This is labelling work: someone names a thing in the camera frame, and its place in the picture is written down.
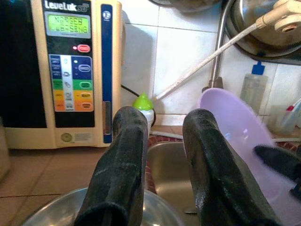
control panel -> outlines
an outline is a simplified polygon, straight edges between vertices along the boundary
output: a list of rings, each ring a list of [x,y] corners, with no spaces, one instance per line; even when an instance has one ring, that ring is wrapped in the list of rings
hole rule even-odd
[[[55,111],[93,111],[92,59],[50,54],[49,61]]]
[[[95,127],[91,1],[42,2],[55,126]]]

lcd display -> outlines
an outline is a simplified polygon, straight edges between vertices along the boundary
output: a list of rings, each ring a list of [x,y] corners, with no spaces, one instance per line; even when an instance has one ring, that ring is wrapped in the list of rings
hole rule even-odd
[[[45,12],[46,32],[49,36],[91,38],[90,16]]]
[[[89,33],[89,23],[85,17],[49,14],[48,26],[51,31]]]

white squeeze bottle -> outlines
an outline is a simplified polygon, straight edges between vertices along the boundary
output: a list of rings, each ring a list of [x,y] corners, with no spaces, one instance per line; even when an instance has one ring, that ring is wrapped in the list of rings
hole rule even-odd
[[[263,75],[265,66],[258,61],[253,66],[252,74],[247,74],[241,89],[240,98],[245,101],[257,114],[267,85],[268,76]]]
[[[149,135],[151,132],[151,125],[154,122],[155,112],[153,110],[152,101],[143,92],[133,103],[133,107],[138,109],[147,119]]]

blue button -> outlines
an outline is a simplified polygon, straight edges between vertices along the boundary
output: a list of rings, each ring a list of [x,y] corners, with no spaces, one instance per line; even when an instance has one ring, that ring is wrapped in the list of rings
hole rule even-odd
[[[60,65],[52,65],[52,71],[61,71]]]
[[[61,73],[60,72],[53,72],[52,75],[53,76],[61,76]]]
[[[79,71],[81,72],[89,72],[91,71],[90,65],[80,65],[79,66]]]
[[[60,59],[55,59],[55,58],[51,59],[52,65],[59,65],[60,63],[61,63]]]

countertop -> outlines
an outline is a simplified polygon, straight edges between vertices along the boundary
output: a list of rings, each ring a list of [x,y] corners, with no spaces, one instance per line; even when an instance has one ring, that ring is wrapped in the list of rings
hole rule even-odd
[[[182,127],[153,130],[182,134]],[[61,194],[87,187],[105,148],[11,150],[10,172],[0,182],[0,226],[18,226]]]

